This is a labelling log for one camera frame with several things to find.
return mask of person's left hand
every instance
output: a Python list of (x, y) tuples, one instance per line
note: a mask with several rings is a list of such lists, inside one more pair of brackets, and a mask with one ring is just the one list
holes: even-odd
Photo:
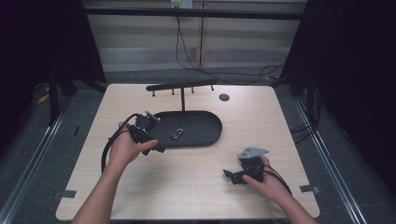
[(157, 140), (137, 144), (128, 132), (130, 126), (131, 125), (127, 123), (122, 127), (119, 137), (117, 137), (111, 146), (108, 164), (116, 163), (117, 165), (125, 168), (131, 161), (136, 159), (141, 152), (157, 146)]

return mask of black rod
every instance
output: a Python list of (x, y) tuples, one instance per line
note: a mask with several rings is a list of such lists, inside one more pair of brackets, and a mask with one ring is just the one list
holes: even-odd
[(171, 83), (171, 84), (160, 84), (160, 85), (152, 85), (147, 86), (147, 91), (165, 91), (179, 88), (189, 88), (189, 87), (200, 87), (200, 86), (208, 86), (208, 85), (216, 85), (218, 81), (216, 79), (209, 79), (203, 81), (191, 81), (191, 82), (179, 82), (179, 83)]
[(176, 8), (135, 8), (135, 7), (39, 7), (38, 12), (46, 13), (84, 13), (89, 15), (122, 16), (165, 16), (165, 17), (205, 17), (301, 21), (304, 13), (231, 11), (209, 9)]
[(184, 118), (184, 115), (185, 115), (184, 112), (186, 112), (186, 102), (184, 100), (184, 88), (181, 88), (180, 90), (181, 90), (181, 94), (180, 94), (181, 95), (181, 111), (183, 113), (183, 118)]

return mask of white wall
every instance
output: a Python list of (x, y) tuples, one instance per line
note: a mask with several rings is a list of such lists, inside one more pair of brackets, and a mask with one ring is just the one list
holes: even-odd
[[(107, 7), (170, 7), (170, 0), (85, 0), (84, 3)], [(193, 1), (193, 8), (218, 10), (303, 12), (304, 6), (304, 0)], [(176, 57), (176, 18), (89, 15), (89, 20), (105, 72), (180, 67)], [(282, 63), (297, 26), (297, 21), (180, 18), (189, 58), (195, 66), (202, 67)], [(181, 39), (179, 44), (178, 58), (188, 65)]]

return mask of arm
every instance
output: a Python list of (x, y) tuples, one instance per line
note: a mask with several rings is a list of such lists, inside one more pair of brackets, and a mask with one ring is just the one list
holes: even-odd
[[(269, 166), (270, 162), (268, 158), (262, 156), (262, 162)], [(267, 171), (271, 171), (269, 167), (264, 168)], [(258, 182), (248, 175), (243, 176), (244, 180), (257, 189), (264, 197), (277, 203), (282, 210), (288, 216), (290, 223), (292, 224), (314, 224), (317, 223), (303, 208), (303, 206), (295, 200), (285, 187), (273, 176), (264, 173), (264, 180)]]
[[(129, 128), (129, 126), (129, 124), (126, 124), (122, 131)], [(157, 144), (157, 140), (137, 144), (129, 132), (121, 133), (111, 147), (110, 159), (102, 176), (85, 203), (79, 208), (72, 223), (108, 223), (117, 185), (126, 166), (136, 159), (139, 153), (155, 147)]]

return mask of black curtain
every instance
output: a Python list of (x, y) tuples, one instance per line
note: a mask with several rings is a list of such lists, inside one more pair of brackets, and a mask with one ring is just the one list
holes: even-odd
[(3, 0), (0, 3), (0, 147), (18, 130), (36, 84), (59, 80), (106, 82), (86, 15), (46, 7), (83, 7), (80, 0)]
[(396, 2), (329, 2), (308, 0), (281, 77), (303, 71), (291, 81), (299, 94), (311, 72), (329, 109), (396, 195)]

